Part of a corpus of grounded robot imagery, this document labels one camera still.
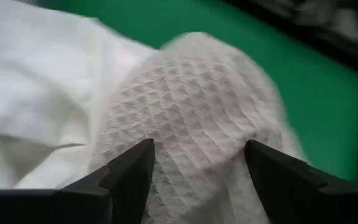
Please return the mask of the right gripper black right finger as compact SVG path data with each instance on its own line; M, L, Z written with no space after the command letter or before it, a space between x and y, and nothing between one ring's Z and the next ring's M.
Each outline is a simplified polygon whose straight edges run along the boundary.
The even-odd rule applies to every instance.
M358 184L256 140L244 155L271 224L358 224Z

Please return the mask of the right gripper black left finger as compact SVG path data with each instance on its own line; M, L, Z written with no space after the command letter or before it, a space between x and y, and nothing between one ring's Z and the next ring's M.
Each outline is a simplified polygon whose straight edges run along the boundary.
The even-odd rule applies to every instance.
M0 224L141 224L154 161L144 139L60 190L0 190Z

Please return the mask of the white towel orange plaid stripes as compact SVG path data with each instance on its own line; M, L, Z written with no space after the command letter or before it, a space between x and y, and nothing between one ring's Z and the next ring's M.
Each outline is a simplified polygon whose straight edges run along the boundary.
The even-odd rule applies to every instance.
M116 88L153 53L95 18L0 0L0 189L86 176Z

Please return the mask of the white waffle towel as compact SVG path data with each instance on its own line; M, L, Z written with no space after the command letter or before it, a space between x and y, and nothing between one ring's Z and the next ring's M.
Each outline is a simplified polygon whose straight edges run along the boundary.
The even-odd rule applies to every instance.
M147 138L155 165L142 224L270 224L246 142L303 158L269 77L240 50L200 32L167 43L127 76L91 167Z

